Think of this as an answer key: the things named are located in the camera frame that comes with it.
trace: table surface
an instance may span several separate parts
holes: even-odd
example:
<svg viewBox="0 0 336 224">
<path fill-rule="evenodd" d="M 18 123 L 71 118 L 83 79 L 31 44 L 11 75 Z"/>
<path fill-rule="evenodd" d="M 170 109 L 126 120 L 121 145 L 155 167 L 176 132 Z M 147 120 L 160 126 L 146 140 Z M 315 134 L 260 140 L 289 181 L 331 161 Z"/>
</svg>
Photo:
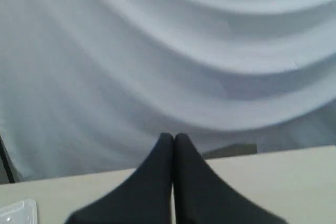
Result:
<svg viewBox="0 0 336 224">
<path fill-rule="evenodd" d="M 220 158 L 208 161 L 231 186 L 291 224 L 336 223 L 336 147 Z M 60 224 L 100 198 L 134 170 L 0 186 L 0 208 L 36 200 L 39 224 Z"/>
</svg>

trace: white fabric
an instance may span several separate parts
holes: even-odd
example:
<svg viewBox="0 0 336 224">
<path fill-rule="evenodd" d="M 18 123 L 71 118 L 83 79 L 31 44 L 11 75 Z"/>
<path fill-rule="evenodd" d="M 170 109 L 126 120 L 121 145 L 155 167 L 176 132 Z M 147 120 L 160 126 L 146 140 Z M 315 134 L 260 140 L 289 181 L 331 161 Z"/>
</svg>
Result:
<svg viewBox="0 0 336 224">
<path fill-rule="evenodd" d="M 336 98 L 336 0 L 0 0 L 0 29 L 23 180 L 134 166 L 160 132 L 201 151 L 335 141 L 335 105 L 315 110 Z"/>
</svg>

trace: draped white cloth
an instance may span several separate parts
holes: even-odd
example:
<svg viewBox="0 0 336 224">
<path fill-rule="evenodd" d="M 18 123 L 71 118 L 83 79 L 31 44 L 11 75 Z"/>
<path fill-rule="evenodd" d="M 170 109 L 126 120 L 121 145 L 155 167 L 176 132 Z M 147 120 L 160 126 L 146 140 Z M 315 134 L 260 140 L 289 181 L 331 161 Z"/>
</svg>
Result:
<svg viewBox="0 0 336 224">
<path fill-rule="evenodd" d="M 136 166 L 160 132 L 336 142 L 336 0 L 0 0 L 0 32 L 23 180 Z"/>
</svg>

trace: beige table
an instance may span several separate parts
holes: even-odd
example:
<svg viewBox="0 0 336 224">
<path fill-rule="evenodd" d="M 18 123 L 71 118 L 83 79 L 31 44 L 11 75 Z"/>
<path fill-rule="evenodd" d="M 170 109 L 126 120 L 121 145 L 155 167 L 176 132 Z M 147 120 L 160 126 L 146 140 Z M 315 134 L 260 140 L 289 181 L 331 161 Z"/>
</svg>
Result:
<svg viewBox="0 0 336 224">
<path fill-rule="evenodd" d="M 292 224 L 336 223 L 336 147 L 213 159 L 239 192 Z M 119 185 L 132 169 L 0 186 L 0 207 L 32 198 L 40 224 L 63 223 L 75 209 Z"/>
</svg>

